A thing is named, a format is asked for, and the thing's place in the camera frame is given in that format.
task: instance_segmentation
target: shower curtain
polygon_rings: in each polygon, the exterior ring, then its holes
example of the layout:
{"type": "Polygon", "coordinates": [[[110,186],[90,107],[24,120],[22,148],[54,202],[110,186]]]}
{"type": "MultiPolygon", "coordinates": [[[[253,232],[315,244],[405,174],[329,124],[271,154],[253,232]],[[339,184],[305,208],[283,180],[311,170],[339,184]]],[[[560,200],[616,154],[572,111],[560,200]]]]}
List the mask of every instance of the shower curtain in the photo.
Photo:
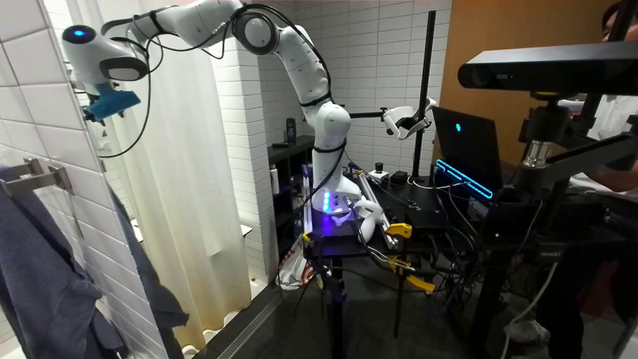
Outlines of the shower curtain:
{"type": "MultiPolygon", "coordinates": [[[[184,0],[68,0],[76,23],[100,29],[184,0]]],[[[106,120],[106,144],[98,152],[128,148],[144,122],[148,83],[126,85],[142,105],[126,118],[106,120]]],[[[162,284],[170,288],[190,324],[178,330],[182,346],[204,346],[206,330],[249,304],[249,276],[243,256],[237,206],[224,138],[212,61],[202,53],[166,53],[152,75],[150,124],[134,152],[106,160],[106,174],[140,222],[144,250],[162,284]]]]}

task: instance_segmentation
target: screen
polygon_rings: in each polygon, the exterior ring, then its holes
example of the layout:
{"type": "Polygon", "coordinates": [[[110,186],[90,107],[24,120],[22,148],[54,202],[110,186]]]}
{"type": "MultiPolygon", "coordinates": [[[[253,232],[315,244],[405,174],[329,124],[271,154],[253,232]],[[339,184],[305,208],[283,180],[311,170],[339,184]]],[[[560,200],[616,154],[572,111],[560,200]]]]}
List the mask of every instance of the screen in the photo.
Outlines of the screen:
{"type": "Polygon", "coordinates": [[[503,188],[497,126],[491,120],[433,109],[441,156],[481,186],[503,188]]]}

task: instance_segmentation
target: white robotic arm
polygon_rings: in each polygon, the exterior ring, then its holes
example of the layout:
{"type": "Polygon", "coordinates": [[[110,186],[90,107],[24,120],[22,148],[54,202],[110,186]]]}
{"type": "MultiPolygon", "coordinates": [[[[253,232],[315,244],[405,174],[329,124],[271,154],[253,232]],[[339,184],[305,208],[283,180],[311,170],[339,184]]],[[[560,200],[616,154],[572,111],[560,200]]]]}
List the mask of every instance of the white robotic arm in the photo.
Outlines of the white robotic arm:
{"type": "MultiPolygon", "coordinates": [[[[116,21],[102,29],[104,37],[88,27],[72,27],[64,33],[64,51],[88,93],[100,95],[96,118],[134,107],[134,95],[110,89],[110,81],[140,81],[148,77],[148,55],[142,45],[156,37],[174,35],[192,49],[206,49],[235,37],[253,55],[275,55],[289,75],[299,107],[315,130],[313,150],[313,210],[345,214],[349,206],[371,208],[359,186],[341,172],[351,116],[331,101],[331,79],[323,59],[303,29],[291,25],[281,13],[263,5],[239,0],[200,0],[190,7],[154,11],[130,21],[116,21]],[[120,39],[108,39],[114,29],[124,29],[120,39]]],[[[365,212],[367,224],[377,224],[379,210],[365,212]]]]}

